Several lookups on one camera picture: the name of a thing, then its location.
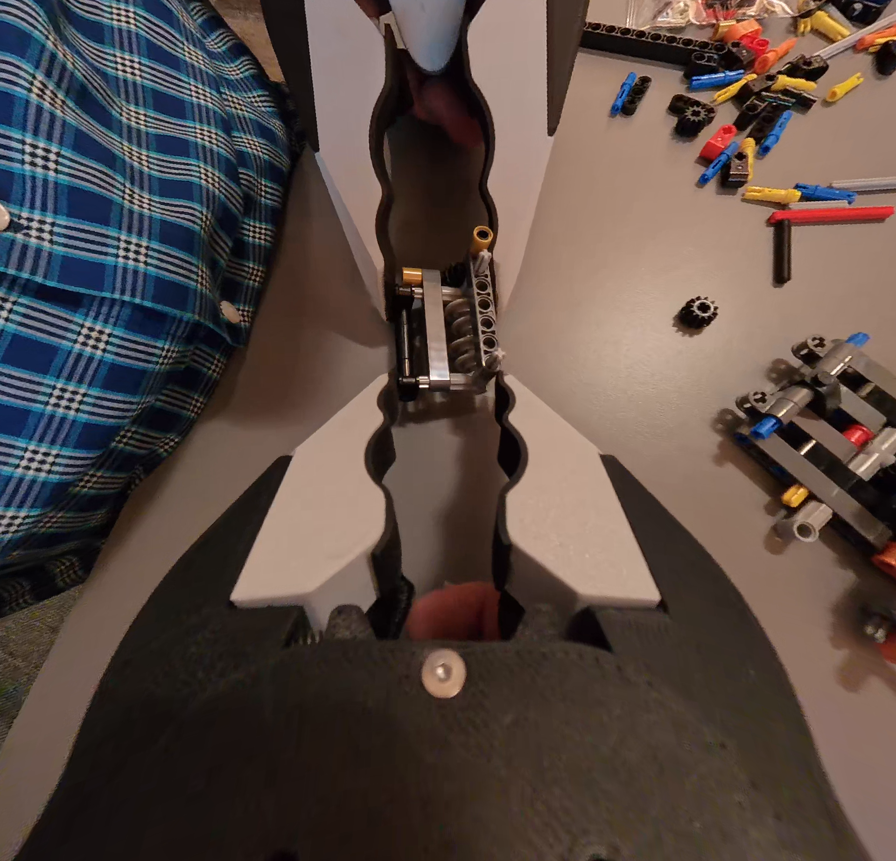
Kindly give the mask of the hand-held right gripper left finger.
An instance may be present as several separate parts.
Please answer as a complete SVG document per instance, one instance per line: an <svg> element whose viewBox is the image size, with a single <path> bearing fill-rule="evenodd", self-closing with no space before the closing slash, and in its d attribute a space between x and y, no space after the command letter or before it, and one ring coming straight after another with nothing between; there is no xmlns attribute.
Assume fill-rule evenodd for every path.
<svg viewBox="0 0 896 861"><path fill-rule="evenodd" d="M399 593L399 533L385 473L395 461L391 380L380 374L294 449L230 594L241 609L330 613Z"/></svg>

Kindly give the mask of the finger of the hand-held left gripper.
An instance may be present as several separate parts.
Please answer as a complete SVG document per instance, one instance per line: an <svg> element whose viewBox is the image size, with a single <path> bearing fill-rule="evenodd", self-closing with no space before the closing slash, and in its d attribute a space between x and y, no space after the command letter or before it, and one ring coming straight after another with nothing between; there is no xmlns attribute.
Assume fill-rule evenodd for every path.
<svg viewBox="0 0 896 861"><path fill-rule="evenodd" d="M315 153L350 250L381 317L390 318L385 112L396 51L392 13L369 18L356 0L304 0L317 130Z"/></svg>
<svg viewBox="0 0 896 861"><path fill-rule="evenodd" d="M469 74L485 115L484 200L500 307L529 243L550 158L547 0L485 0L467 31Z"/></svg>

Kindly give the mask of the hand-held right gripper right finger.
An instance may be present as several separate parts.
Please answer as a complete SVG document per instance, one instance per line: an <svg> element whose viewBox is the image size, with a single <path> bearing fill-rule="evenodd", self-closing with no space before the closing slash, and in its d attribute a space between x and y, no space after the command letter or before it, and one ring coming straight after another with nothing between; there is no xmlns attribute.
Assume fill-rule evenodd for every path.
<svg viewBox="0 0 896 861"><path fill-rule="evenodd" d="M498 629L546 612L565 636L584 610L655 611L661 595L599 448L516 377L495 381L506 476L492 540Z"/></svg>

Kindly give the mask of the pile of lego pieces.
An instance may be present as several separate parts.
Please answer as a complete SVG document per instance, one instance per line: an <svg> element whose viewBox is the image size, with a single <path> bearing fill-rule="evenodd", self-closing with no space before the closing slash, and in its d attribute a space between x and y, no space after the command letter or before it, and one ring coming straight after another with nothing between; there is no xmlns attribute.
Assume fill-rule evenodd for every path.
<svg viewBox="0 0 896 861"><path fill-rule="evenodd" d="M800 0L791 17L643 29L717 40L736 50L723 58L696 53L687 64L666 63L680 69L684 84L666 109L673 134L683 140L705 137L698 152L704 164L699 185L719 181L724 188L743 188L750 200L781 206L855 202L857 193L817 185L771 190L748 183L756 162L771 154L797 116L833 106L865 81L859 71L821 88L837 56L867 54L874 75L894 73L894 0Z"/></svg>

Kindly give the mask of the grey lego engine assembly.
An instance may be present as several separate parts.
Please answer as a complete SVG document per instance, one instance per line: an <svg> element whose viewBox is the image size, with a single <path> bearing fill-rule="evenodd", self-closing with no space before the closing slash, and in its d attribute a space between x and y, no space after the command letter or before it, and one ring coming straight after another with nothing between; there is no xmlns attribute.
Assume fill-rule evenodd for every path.
<svg viewBox="0 0 896 861"><path fill-rule="evenodd" d="M479 396L500 373L493 242L492 229L479 225L460 262L442 271L400 269L392 292L400 402L422 394Z"/></svg>

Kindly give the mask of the long black lego beam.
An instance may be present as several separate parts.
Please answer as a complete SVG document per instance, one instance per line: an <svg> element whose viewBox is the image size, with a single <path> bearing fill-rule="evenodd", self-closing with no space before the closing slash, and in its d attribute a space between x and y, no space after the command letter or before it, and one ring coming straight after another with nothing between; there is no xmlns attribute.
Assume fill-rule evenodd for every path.
<svg viewBox="0 0 896 861"><path fill-rule="evenodd" d="M735 55L730 44L717 40L679 36L661 31L630 28L603 22L586 22L580 47L648 61L684 65L693 55L723 58Z"/></svg>

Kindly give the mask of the small black lego gear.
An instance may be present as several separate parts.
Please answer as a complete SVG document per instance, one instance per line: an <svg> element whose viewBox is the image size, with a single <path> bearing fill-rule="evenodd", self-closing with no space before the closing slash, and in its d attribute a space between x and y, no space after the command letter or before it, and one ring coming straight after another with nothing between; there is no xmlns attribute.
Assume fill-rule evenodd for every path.
<svg viewBox="0 0 896 861"><path fill-rule="evenodd" d="M688 299L676 314L677 324L689 331L702 331L718 318L718 304L706 296L695 296Z"/></svg>

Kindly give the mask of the large lego chassis assembly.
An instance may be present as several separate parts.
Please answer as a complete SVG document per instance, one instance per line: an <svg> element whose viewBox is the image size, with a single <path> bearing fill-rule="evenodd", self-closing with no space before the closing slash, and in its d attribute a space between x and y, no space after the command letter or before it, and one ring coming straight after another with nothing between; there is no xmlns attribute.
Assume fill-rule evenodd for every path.
<svg viewBox="0 0 896 861"><path fill-rule="evenodd" d="M772 553L833 535L893 584L894 374L869 356L869 340L808 336L712 425L777 490L767 508Z"/></svg>

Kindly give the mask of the red lego axle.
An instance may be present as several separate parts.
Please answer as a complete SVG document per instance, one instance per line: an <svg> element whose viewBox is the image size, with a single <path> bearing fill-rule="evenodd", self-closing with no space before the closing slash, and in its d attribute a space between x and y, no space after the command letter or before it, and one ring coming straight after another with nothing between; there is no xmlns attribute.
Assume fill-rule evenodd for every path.
<svg viewBox="0 0 896 861"><path fill-rule="evenodd" d="M767 218L767 225L778 226L789 223L797 226L816 226L850 223L876 223L893 217L894 207L847 205L845 207L827 208L791 208L778 210Z"/></svg>

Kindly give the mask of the person's left hand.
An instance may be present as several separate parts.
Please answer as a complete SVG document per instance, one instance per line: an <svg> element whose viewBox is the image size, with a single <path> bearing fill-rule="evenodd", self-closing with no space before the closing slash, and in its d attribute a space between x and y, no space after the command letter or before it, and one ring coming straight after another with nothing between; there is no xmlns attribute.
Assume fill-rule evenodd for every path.
<svg viewBox="0 0 896 861"><path fill-rule="evenodd" d="M408 71L411 112L421 122L441 128L456 145L476 149L484 143L482 128L449 77Z"/></svg>

